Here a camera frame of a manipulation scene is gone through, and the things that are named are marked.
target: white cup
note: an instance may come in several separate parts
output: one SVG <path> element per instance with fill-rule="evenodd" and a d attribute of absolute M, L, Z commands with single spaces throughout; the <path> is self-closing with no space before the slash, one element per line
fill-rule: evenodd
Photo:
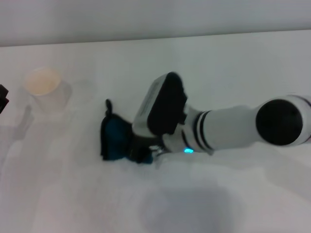
<path fill-rule="evenodd" d="M 66 105 L 60 75 L 51 68 L 38 68 L 26 75 L 24 88 L 45 113 L 60 112 Z"/>

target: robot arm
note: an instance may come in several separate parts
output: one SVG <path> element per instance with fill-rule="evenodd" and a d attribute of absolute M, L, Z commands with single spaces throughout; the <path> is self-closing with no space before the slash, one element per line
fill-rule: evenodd
<path fill-rule="evenodd" d="M 208 154 L 246 147 L 256 141 L 294 146 L 311 140 L 309 97 L 284 96 L 253 109 L 235 106 L 209 111 L 195 110 L 186 101 L 176 73 L 156 79 L 134 120 L 134 135 L 148 138 L 149 146 L 159 146 L 161 141 L 169 152 Z"/>

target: white wall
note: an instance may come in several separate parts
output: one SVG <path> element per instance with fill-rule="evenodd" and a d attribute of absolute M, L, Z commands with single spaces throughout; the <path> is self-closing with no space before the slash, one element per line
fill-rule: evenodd
<path fill-rule="evenodd" d="M 296 29 L 309 0 L 0 1 L 0 46 Z"/>

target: white tabletop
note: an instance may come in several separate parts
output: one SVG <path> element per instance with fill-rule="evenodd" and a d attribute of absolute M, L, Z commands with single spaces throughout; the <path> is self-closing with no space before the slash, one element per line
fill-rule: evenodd
<path fill-rule="evenodd" d="M 66 110 L 44 116 L 21 84 L 58 70 Z M 311 31 L 0 49 L 1 233 L 309 233 L 311 145 L 103 162 L 104 100 L 133 120 L 152 80 L 178 72 L 197 109 L 311 94 Z"/>

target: blue led light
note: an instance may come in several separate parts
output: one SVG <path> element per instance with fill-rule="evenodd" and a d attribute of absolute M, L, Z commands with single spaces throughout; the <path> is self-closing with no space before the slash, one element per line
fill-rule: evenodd
<path fill-rule="evenodd" d="M 186 149 L 184 150 L 184 153 L 193 153 L 193 150 L 192 150 L 192 149 L 189 149 L 189 148 L 186 148 Z"/>

